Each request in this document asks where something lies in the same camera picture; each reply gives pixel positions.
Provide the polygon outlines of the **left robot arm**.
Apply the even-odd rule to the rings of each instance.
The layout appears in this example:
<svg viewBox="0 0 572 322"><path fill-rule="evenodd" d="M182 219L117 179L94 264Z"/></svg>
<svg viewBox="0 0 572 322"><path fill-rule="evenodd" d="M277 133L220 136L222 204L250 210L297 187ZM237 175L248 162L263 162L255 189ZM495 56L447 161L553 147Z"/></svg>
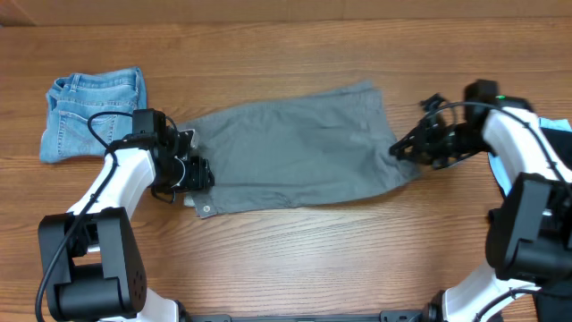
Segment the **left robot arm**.
<svg viewBox="0 0 572 322"><path fill-rule="evenodd" d="M103 145L104 166L86 194L38 226L43 277L35 315L56 321L188 321L176 300L153 292L130 224L140 198L172 204L179 193L208 190L215 177L197 155L195 130L179 130L155 109L129 115L132 132Z"/></svg>

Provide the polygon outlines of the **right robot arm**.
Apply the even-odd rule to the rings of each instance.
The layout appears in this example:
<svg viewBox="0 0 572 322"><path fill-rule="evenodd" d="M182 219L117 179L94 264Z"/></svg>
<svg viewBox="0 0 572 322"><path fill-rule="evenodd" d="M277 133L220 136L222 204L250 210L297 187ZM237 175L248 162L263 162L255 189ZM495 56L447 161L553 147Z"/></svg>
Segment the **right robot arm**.
<svg viewBox="0 0 572 322"><path fill-rule="evenodd" d="M384 312L380 319L490 321L518 298L570 281L571 160L563 148L570 132L543 128L526 99L502 95L493 80L467 85L459 103L435 94L420 106L424 116L390 147L392 156L441 170L491 153L510 190L488 213L483 264L423 309Z"/></svg>

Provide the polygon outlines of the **grey shorts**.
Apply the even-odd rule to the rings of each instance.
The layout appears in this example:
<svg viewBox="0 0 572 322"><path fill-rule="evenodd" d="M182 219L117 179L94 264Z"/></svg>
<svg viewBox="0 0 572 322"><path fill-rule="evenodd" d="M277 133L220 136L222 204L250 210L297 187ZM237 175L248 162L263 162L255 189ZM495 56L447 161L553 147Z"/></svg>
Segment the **grey shorts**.
<svg viewBox="0 0 572 322"><path fill-rule="evenodd" d="M397 139L369 82L255 102L182 125L198 133L214 186L189 192L201 218L372 198L419 177L389 153Z"/></svg>

